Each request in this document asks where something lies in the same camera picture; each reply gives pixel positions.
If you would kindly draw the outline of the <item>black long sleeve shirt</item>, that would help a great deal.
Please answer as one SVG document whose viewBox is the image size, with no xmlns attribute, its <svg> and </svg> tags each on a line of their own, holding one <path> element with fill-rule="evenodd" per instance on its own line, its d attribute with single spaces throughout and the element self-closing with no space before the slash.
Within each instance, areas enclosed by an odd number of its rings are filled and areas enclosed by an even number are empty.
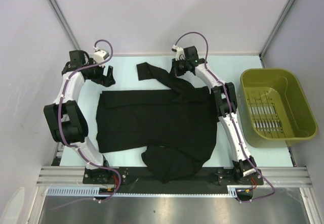
<svg viewBox="0 0 324 224">
<path fill-rule="evenodd" d="M 141 158 L 162 183 L 197 174 L 216 146 L 217 117 L 208 87 L 172 77 L 148 63 L 139 80 L 155 79 L 159 90 L 103 91 L 97 107 L 99 151 L 145 147 Z"/>
</svg>

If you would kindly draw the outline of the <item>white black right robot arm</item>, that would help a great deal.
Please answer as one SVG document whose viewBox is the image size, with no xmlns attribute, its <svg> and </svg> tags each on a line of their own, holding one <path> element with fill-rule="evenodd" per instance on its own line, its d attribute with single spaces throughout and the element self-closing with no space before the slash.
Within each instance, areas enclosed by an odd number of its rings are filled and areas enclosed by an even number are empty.
<svg viewBox="0 0 324 224">
<path fill-rule="evenodd" d="M 200 58 L 195 46 L 181 48 L 173 45 L 175 58 L 172 60 L 172 76 L 193 73 L 210 89 L 216 104 L 216 115 L 225 129 L 233 155 L 233 178 L 239 184 L 246 184 L 256 173 L 256 163 L 248 150 L 237 117 L 237 98 L 232 82 L 220 79 L 208 67 L 206 59 Z"/>
</svg>

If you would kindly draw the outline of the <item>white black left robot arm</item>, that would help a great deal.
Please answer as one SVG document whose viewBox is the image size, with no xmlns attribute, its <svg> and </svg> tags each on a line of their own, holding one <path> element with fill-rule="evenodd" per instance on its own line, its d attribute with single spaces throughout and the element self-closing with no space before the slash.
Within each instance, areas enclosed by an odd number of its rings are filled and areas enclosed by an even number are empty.
<svg viewBox="0 0 324 224">
<path fill-rule="evenodd" d="M 56 142 L 73 149 L 86 163 L 84 184 L 108 183 L 113 177 L 106 158 L 89 139 L 88 123 L 78 105 L 80 91 L 87 80 L 104 87 L 115 84 L 113 67 L 104 74 L 104 63 L 112 54 L 95 48 L 92 56 L 82 50 L 69 53 L 70 60 L 62 70 L 62 86 L 54 102 L 44 107 L 44 115 Z"/>
</svg>

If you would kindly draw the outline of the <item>olive green plastic tub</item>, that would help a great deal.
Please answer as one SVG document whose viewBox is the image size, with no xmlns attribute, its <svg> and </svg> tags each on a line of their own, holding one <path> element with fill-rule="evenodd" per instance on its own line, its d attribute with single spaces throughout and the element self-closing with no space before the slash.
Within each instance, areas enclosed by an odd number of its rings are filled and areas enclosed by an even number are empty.
<svg viewBox="0 0 324 224">
<path fill-rule="evenodd" d="M 244 137 L 255 148 L 291 147 L 317 135 L 302 87 L 288 70 L 244 71 L 237 100 Z"/>
</svg>

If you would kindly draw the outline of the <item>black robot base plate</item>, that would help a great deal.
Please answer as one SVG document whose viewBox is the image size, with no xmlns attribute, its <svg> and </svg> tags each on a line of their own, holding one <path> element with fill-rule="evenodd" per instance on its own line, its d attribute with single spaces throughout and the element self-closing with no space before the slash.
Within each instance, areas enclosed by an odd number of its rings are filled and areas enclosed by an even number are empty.
<svg viewBox="0 0 324 224">
<path fill-rule="evenodd" d="M 157 178 L 155 180 L 132 179 L 125 183 L 121 176 L 121 184 L 117 190 L 122 195 L 148 195 L 148 196 L 236 196 L 236 191 L 261 187 L 264 181 L 257 173 L 252 174 L 243 181 L 233 178 L 233 168 L 203 167 L 197 174 L 171 180 L 164 184 Z"/>
</svg>

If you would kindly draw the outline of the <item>aluminium frame rail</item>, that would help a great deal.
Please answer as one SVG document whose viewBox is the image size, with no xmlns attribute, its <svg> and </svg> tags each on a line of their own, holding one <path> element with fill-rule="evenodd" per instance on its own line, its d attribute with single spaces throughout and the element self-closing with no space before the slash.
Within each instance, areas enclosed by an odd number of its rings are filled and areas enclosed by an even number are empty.
<svg viewBox="0 0 324 224">
<path fill-rule="evenodd" d="M 126 184 L 131 182 L 132 179 L 156 179 L 146 167 L 120 167 L 117 171 Z M 306 167 L 260 167 L 259 171 L 274 187 L 312 187 L 312 182 Z M 42 167 L 37 184 L 56 186 L 81 185 L 85 178 L 85 168 L 81 166 L 46 166 Z"/>
</svg>

